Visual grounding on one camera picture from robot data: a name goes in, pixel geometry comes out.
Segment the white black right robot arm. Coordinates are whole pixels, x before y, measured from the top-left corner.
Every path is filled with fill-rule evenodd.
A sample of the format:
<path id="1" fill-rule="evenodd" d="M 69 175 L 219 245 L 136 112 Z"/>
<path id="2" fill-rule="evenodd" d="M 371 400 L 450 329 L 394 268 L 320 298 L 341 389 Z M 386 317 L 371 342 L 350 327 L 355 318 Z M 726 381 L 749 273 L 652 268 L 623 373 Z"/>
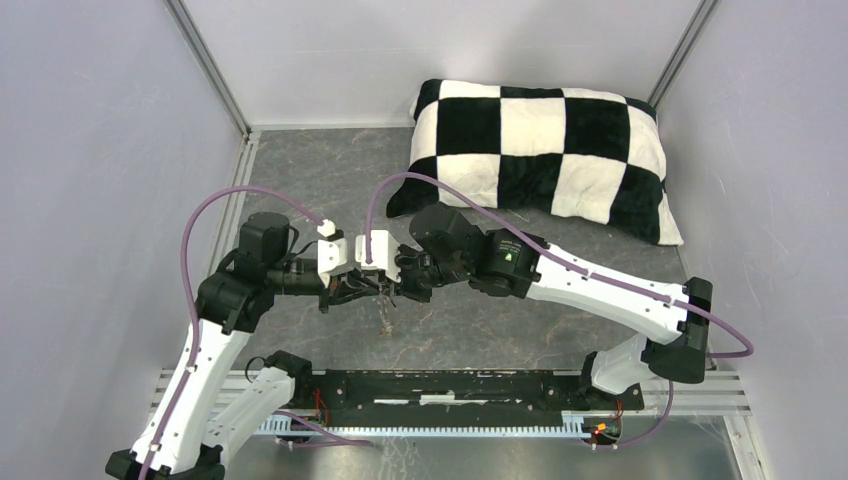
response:
<path id="1" fill-rule="evenodd" d="M 427 302 L 434 289 L 465 283 L 491 297 L 571 306 L 634 330 L 623 343 L 587 355 L 577 392 L 591 408 L 653 377 L 683 384 L 705 378 L 709 323 L 684 306 L 709 308 L 712 285 L 706 280 L 635 277 L 573 257 L 535 235 L 482 231 L 443 203 L 417 213 L 409 232 L 417 245 L 401 245 L 390 256 L 401 295 Z"/>

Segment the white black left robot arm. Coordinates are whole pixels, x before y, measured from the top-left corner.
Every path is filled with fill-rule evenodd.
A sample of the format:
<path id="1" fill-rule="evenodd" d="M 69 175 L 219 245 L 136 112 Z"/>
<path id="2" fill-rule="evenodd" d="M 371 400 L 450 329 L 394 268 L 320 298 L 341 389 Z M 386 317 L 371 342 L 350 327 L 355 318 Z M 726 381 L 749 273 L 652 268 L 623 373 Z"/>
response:
<path id="1" fill-rule="evenodd" d="M 314 394 L 309 361 L 278 351 L 253 386 L 220 413 L 213 407 L 229 368 L 281 295 L 332 299 L 331 279 L 347 262 L 343 232 L 317 224 L 318 256 L 299 259 L 298 234 L 277 213 L 254 214 L 236 247 L 197 289 L 189 289 L 190 325 L 184 352 L 161 403 L 129 449 L 105 466 L 116 479 L 222 479 L 231 458 L 275 410 L 306 405 Z"/>

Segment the black and white checkered pillow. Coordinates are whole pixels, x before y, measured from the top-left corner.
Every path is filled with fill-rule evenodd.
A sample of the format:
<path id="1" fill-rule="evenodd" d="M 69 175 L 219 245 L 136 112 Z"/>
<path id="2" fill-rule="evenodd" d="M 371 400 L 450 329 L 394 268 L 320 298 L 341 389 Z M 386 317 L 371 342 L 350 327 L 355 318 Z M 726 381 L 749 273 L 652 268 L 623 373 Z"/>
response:
<path id="1" fill-rule="evenodd" d="M 474 202 L 579 217 L 653 245 L 684 242 L 657 113 L 642 100 L 430 79 L 410 114 L 410 176 L 388 200 L 389 218 Z"/>

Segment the black mounting base rail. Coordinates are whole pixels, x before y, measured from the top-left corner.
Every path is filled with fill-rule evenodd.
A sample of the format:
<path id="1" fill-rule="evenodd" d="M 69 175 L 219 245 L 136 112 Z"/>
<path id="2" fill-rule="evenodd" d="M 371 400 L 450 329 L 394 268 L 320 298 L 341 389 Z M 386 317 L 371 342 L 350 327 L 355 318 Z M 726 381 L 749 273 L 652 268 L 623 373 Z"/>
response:
<path id="1" fill-rule="evenodd" d="M 644 408 L 634 384 L 618 395 L 554 370 L 326 370 L 296 389 L 292 410 L 326 413 L 332 427 L 543 427 L 562 413 Z"/>

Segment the aluminium frame post left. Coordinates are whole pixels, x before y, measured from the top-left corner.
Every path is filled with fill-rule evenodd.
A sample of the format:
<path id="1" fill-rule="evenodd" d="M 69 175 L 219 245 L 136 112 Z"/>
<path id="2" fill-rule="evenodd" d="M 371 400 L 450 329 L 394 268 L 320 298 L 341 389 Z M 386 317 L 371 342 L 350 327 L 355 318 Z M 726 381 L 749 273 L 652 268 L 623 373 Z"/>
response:
<path id="1" fill-rule="evenodd" d="M 182 0 L 164 0 L 164 4 L 232 124 L 240 135 L 247 139 L 252 133 L 252 127 L 239 107 L 188 6 Z"/>

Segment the aluminium frame post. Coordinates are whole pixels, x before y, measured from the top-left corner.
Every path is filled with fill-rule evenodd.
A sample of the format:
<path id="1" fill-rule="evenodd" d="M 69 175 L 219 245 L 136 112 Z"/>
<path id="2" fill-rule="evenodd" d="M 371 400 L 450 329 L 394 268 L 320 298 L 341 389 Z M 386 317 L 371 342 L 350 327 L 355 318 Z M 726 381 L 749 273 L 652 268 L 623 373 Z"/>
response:
<path id="1" fill-rule="evenodd" d="M 719 0 L 701 0 L 698 3 L 649 95 L 648 103 L 654 109 L 659 109 L 719 5 Z"/>
<path id="2" fill-rule="evenodd" d="M 239 107 L 188 6 L 182 0 L 164 0 L 164 4 L 232 124 L 240 135 L 247 139 L 252 133 L 252 127 Z"/>

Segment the aluminium frame post right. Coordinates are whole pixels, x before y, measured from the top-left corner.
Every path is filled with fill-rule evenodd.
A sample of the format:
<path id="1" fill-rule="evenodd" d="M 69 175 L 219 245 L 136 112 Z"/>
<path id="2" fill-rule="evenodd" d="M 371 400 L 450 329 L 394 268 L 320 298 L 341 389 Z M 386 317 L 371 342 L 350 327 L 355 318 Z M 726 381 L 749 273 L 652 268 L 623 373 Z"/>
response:
<path id="1" fill-rule="evenodd" d="M 698 3 L 649 95 L 648 103 L 654 109 L 659 109 L 719 5 L 719 0 L 701 0 Z"/>

